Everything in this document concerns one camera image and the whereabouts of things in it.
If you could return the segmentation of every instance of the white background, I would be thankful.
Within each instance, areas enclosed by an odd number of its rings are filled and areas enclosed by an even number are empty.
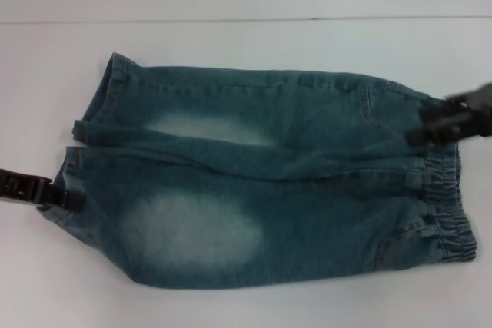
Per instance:
[[[490,0],[0,0],[0,167],[55,175],[112,51],[142,65],[352,71],[444,96],[492,80],[491,45]],[[0,327],[492,326],[492,141],[461,147],[478,258],[395,273],[152,289],[34,208],[0,203]]]

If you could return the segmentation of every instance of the waistband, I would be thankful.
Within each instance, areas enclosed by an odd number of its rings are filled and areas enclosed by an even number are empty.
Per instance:
[[[458,145],[435,148],[427,158],[424,199],[440,234],[442,262],[472,261],[477,241],[461,202],[461,162]]]

